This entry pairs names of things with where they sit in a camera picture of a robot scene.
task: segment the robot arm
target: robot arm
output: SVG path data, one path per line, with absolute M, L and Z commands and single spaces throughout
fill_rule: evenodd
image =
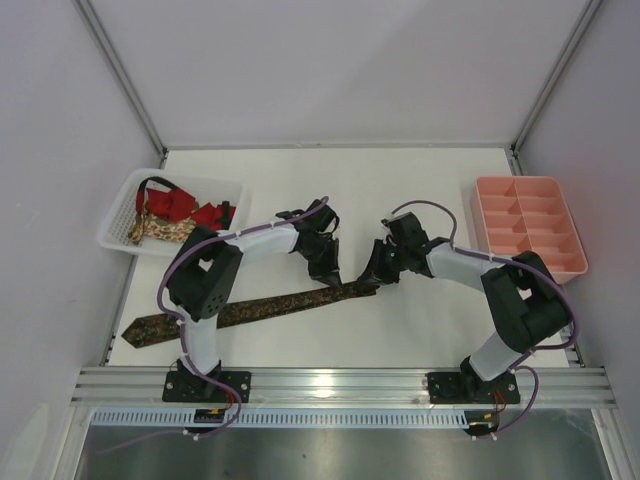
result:
M 315 200 L 307 211 L 319 203 Z M 276 214 L 274 222 L 291 219 L 301 213 L 302 210 L 281 212 Z M 338 240 L 333 238 L 338 223 L 336 213 L 325 205 L 296 223 L 212 243 L 178 267 L 167 283 L 169 298 L 185 318 L 189 354 L 200 372 L 210 374 L 219 369 L 217 315 L 229 299 L 240 267 L 270 255 L 298 252 L 307 260 L 309 276 L 313 280 L 329 286 L 341 285 Z M 217 235 L 209 227 L 196 227 L 176 258 Z
M 449 279 L 483 292 L 496 332 L 461 364 L 459 389 L 467 401 L 477 402 L 509 367 L 545 338 L 571 321 L 557 293 L 544 281 L 516 266 L 503 265 L 455 251 L 448 239 L 429 239 L 412 213 L 383 220 L 390 234 L 376 240 L 365 272 L 358 279 L 367 285 L 397 283 L 400 272 L 410 270 L 429 278 Z M 551 278 L 540 257 L 524 252 L 514 257 Z M 521 291 L 530 290 L 528 298 Z

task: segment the necktie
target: necktie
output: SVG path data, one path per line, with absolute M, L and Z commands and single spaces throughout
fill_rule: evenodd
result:
M 376 294 L 376 290 L 377 287 L 350 282 L 342 287 L 328 287 L 278 297 L 228 303 L 218 314 L 218 328 L 281 317 L 350 298 L 370 297 Z M 165 313 L 139 317 L 122 333 L 122 338 L 135 348 L 175 340 L 180 337 L 180 327 L 176 324 L 176 320 L 176 317 Z

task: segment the pink plastic tray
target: pink plastic tray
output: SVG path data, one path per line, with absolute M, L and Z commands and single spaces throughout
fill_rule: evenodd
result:
M 562 189 L 551 177 L 480 177 L 471 209 L 486 252 L 536 252 L 558 283 L 587 271 L 587 259 Z

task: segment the purple cable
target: purple cable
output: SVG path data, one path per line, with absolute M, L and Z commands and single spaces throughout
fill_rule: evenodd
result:
M 536 398 L 538 397 L 538 390 L 540 389 L 540 378 L 538 377 L 538 373 L 533 368 L 528 367 L 526 365 L 520 365 L 520 366 L 514 368 L 514 370 L 515 371 L 527 370 L 527 371 L 531 372 L 531 375 L 533 375 L 533 391 L 531 392 L 531 398 L 529 399 L 529 403 L 527 403 L 527 406 L 524 407 L 524 410 L 520 413 L 520 415 L 518 415 L 518 417 L 513 422 L 511 422 L 510 424 L 505 425 L 504 427 L 498 429 L 498 432 L 505 432 L 505 431 L 509 430 L 511 427 L 513 427 L 520 420 L 522 420 L 524 418 L 524 416 L 527 413 L 529 413 L 529 411 L 533 407 L 533 404 L 536 401 Z
M 320 209 L 322 209 L 325 205 L 327 205 L 328 202 L 329 202 L 329 197 L 328 196 L 324 196 L 324 197 L 322 197 L 320 199 L 320 203 L 318 205 L 316 205 L 312 209 L 308 210 L 307 212 L 301 213 L 300 215 L 292 217 L 292 218 L 290 218 L 288 220 L 280 220 L 278 222 L 264 223 L 262 225 L 256 225 L 256 226 L 253 226 L 253 227 L 248 227 L 248 228 L 246 228 L 244 230 L 241 230 L 241 231 L 239 231 L 237 233 L 230 233 L 230 234 L 227 234 L 227 235 L 221 235 L 219 237 L 209 238 L 207 240 L 204 240 L 204 241 L 194 245 L 189 250 L 187 250 L 182 255 L 180 255 L 180 257 L 178 257 L 174 262 L 172 262 L 171 265 L 169 266 L 169 268 L 167 269 L 167 271 L 165 272 L 164 276 L 162 277 L 162 281 L 160 282 L 160 286 L 158 287 L 158 293 L 156 295 L 156 301 L 158 303 L 158 307 L 160 307 L 160 310 L 162 310 L 164 313 L 167 313 L 169 315 L 174 315 L 175 317 L 177 317 L 179 319 L 179 321 L 181 321 L 181 322 L 185 321 L 184 316 L 180 312 L 177 312 L 175 310 L 171 310 L 170 308 L 165 306 L 165 304 L 164 304 L 164 302 L 162 300 L 162 294 L 163 294 L 164 289 L 166 288 L 167 283 L 169 282 L 169 279 L 171 278 L 171 276 L 175 273 L 175 271 L 178 268 L 180 268 L 180 265 L 182 265 L 194 253 L 198 252 L 199 250 L 203 249 L 204 247 L 207 247 L 207 246 L 212 245 L 212 244 L 217 243 L 217 242 L 223 242 L 225 240 L 231 240 L 231 239 L 234 239 L 234 238 L 241 237 L 243 235 L 250 235 L 252 233 L 260 232 L 262 230 L 269 230 L 271 228 L 281 227 L 283 225 L 290 225 L 290 224 L 299 222 L 300 220 L 304 220 L 305 218 L 307 218 L 307 217 L 319 212 Z M 224 391 L 228 392 L 229 394 L 233 395 L 233 397 L 235 398 L 236 403 L 238 405 L 238 409 L 237 409 L 236 413 L 233 415 L 233 417 L 231 417 L 225 423 L 223 423 L 219 427 L 211 430 L 208 433 L 205 433 L 205 434 L 202 434 L 202 435 L 195 434 L 192 437 L 194 439 L 205 439 L 205 438 L 211 437 L 212 435 L 215 435 L 217 433 L 220 433 L 220 432 L 224 431 L 227 427 L 229 427 L 229 425 L 231 425 L 233 422 L 235 422 L 238 419 L 238 417 L 240 416 L 240 411 L 242 410 L 242 398 L 240 397 L 240 394 L 234 388 L 231 388 L 228 385 L 225 385 L 224 383 L 219 382 L 219 381 L 217 381 L 217 380 L 215 380 L 213 378 L 209 378 L 204 373 L 202 373 L 200 370 L 198 370 L 198 368 L 195 366 L 195 364 L 193 363 L 193 360 L 191 360 L 191 357 L 188 354 L 187 339 L 186 339 L 186 328 L 185 328 L 184 325 L 185 325 L 184 323 L 180 324 L 180 346 L 182 347 L 182 351 L 185 354 L 184 355 L 184 359 L 187 362 L 187 365 L 189 366 L 189 369 L 193 373 L 195 373 L 196 376 L 198 376 L 199 378 L 201 378 L 205 382 L 211 383 L 211 384 L 215 385 L 216 387 L 221 388 Z M 120 450 L 120 449 L 123 449 L 123 448 L 126 448 L 126 447 L 130 447 L 131 445 L 135 445 L 136 443 L 143 442 L 145 440 L 150 440 L 150 439 L 155 438 L 155 437 L 160 437 L 162 435 L 167 435 L 167 434 L 178 434 L 178 433 L 184 435 L 184 430 L 173 430 L 173 429 L 171 429 L 171 430 L 161 430 L 159 432 L 153 432 L 153 433 L 150 433 L 148 435 L 144 435 L 142 437 L 138 437 L 138 438 L 135 438 L 133 440 L 129 440 L 127 442 L 121 443 L 121 444 L 116 445 L 116 446 L 111 447 L 111 448 L 100 450 L 100 451 L 98 451 L 96 453 L 98 453 L 100 455 L 104 455 L 104 454 L 115 452 L 117 450 Z
M 147 435 L 143 435 L 142 437 L 137 437 L 132 440 L 127 440 L 126 442 L 119 443 L 118 445 L 115 445 L 113 447 L 105 448 L 103 450 L 97 450 L 96 454 L 106 455 L 107 453 L 113 453 L 118 450 L 122 450 L 123 448 L 130 447 L 131 445 L 135 445 L 136 443 L 144 442 L 145 440 L 151 440 L 152 438 L 161 437 L 163 435 L 169 435 L 169 434 L 184 435 L 182 430 L 174 430 L 174 429 L 160 430 L 157 432 L 148 433 Z
M 535 275 L 536 277 L 538 277 L 539 279 L 544 281 L 551 288 L 553 288 L 553 290 L 561 298 L 564 307 L 567 309 L 567 311 L 569 312 L 569 316 L 573 320 L 573 331 L 571 332 L 571 336 L 569 337 L 569 339 L 566 342 L 561 343 L 559 345 L 541 345 L 541 346 L 535 347 L 535 348 L 533 348 L 531 350 L 531 352 L 525 353 L 522 357 L 520 357 L 511 366 L 511 368 L 514 368 L 517 365 L 519 365 L 522 361 L 526 360 L 531 355 L 531 353 L 533 353 L 533 352 L 535 352 L 537 350 L 562 350 L 562 349 L 568 348 L 568 347 L 570 347 L 570 346 L 572 346 L 573 344 L 576 343 L 576 340 L 578 338 L 578 334 L 580 333 L 580 323 L 578 322 L 578 316 L 576 315 L 575 310 L 571 306 L 571 302 L 569 301 L 569 297 L 567 296 L 567 294 L 562 290 L 562 288 L 560 288 L 560 286 L 556 282 L 553 281 L 553 279 L 547 277 L 540 270 L 537 270 L 537 269 L 533 268 L 530 265 L 526 265 L 524 263 L 512 260 L 510 258 L 496 257 L 496 256 L 489 255 L 487 253 L 484 253 L 484 252 L 476 252 L 476 251 L 473 251 L 473 250 L 466 250 L 464 248 L 457 247 L 455 245 L 455 243 L 454 243 L 454 240 L 455 240 L 456 233 L 458 231 L 458 220 L 456 219 L 456 217 L 453 214 L 453 212 L 451 212 L 451 210 L 449 210 L 444 205 L 441 205 L 439 203 L 432 202 L 432 201 L 429 201 L 429 200 L 411 200 L 410 202 L 403 203 L 398 208 L 393 210 L 391 213 L 393 215 L 395 215 L 396 212 L 398 212 L 399 210 L 403 209 L 404 207 L 407 207 L 409 205 L 416 205 L 416 204 L 430 205 L 432 207 L 439 208 L 440 210 L 445 212 L 447 215 L 449 215 L 449 217 L 451 218 L 451 221 L 453 222 L 453 228 L 451 229 L 451 234 L 449 235 L 449 243 L 451 244 L 451 248 L 453 248 L 454 251 L 456 251 L 458 253 L 461 253 L 462 255 L 466 255 L 468 257 L 479 258 L 481 260 L 489 260 L 489 261 L 493 261 L 493 262 L 503 263 L 503 264 L 506 264 L 506 265 L 511 265 L 513 267 L 516 267 L 516 268 L 520 268 L 522 270 L 526 270 L 527 272 L 532 273 L 533 275 Z
M 447 215 L 449 215 L 449 217 L 451 218 L 451 221 L 453 222 L 453 228 L 451 229 L 451 234 L 449 235 L 449 243 L 451 245 L 451 248 L 455 252 L 458 252 L 458 253 L 460 253 L 462 255 L 466 255 L 466 256 L 472 257 L 472 258 L 478 258 L 478 259 L 481 259 L 481 260 L 489 260 L 489 261 L 494 261 L 494 262 L 498 262 L 498 263 L 503 263 L 503 264 L 506 264 L 506 265 L 511 265 L 513 267 L 521 268 L 522 270 L 526 270 L 527 272 L 532 273 L 536 277 L 538 277 L 541 280 L 543 280 L 551 288 L 553 288 L 553 290 L 562 299 L 562 303 L 564 304 L 564 307 L 568 310 L 569 316 L 573 320 L 573 331 L 571 332 L 571 336 L 569 337 L 569 340 L 567 340 L 566 342 L 561 343 L 559 345 L 543 345 L 543 346 L 535 347 L 535 348 L 531 349 L 529 352 L 527 352 L 524 355 L 522 355 L 518 360 L 516 360 L 509 367 L 509 370 L 513 370 L 513 371 L 527 370 L 527 371 L 531 372 L 531 374 L 533 375 L 533 379 L 534 379 L 534 387 L 533 387 L 533 393 L 531 394 L 531 398 L 529 399 L 529 403 L 524 408 L 522 413 L 520 413 L 520 415 L 518 415 L 518 417 L 513 422 L 511 422 L 510 424 L 508 424 L 505 427 L 503 427 L 503 428 L 498 430 L 499 432 L 504 432 L 504 431 L 510 429 L 511 427 L 513 427 L 515 424 L 517 424 L 520 420 L 522 420 L 522 418 L 524 418 L 524 416 L 527 413 L 529 413 L 529 411 L 533 407 L 533 404 L 536 401 L 536 398 L 538 396 L 538 390 L 540 388 L 540 379 L 538 378 L 538 374 L 536 373 L 536 371 L 531 367 L 528 367 L 526 365 L 520 365 L 520 364 L 523 361 L 525 361 L 527 358 L 529 358 L 531 356 L 531 354 L 533 352 L 537 351 L 537 350 L 561 350 L 561 349 L 570 347 L 574 343 L 576 343 L 576 340 L 578 338 L 578 334 L 580 333 L 580 324 L 578 322 L 578 317 L 576 316 L 576 313 L 575 313 L 574 309 L 571 306 L 571 302 L 569 301 L 569 297 L 567 296 L 567 294 L 560 288 L 560 286 L 556 282 L 553 281 L 553 279 L 547 277 L 541 271 L 531 267 L 530 265 L 526 265 L 524 263 L 521 263 L 521 262 L 518 262 L 518 261 L 515 261 L 515 260 L 511 260 L 509 258 L 495 257 L 495 256 L 492 256 L 492 255 L 488 255 L 486 253 L 483 253 L 483 252 L 476 252 L 476 251 L 473 251 L 473 250 L 465 250 L 464 248 L 456 247 L 455 243 L 454 243 L 454 240 L 455 240 L 456 232 L 458 231 L 458 220 L 456 219 L 456 216 L 453 214 L 453 212 L 451 210 L 449 210 L 447 207 L 445 207 L 444 205 L 441 205 L 439 203 L 432 202 L 432 201 L 429 201 L 429 200 L 411 200 L 409 202 L 403 203 L 398 208 L 393 210 L 391 213 L 393 215 L 395 215 L 399 210 L 403 209 L 404 207 L 407 207 L 409 205 L 416 205 L 416 204 L 430 205 L 432 207 L 439 208 L 440 210 L 445 212 Z

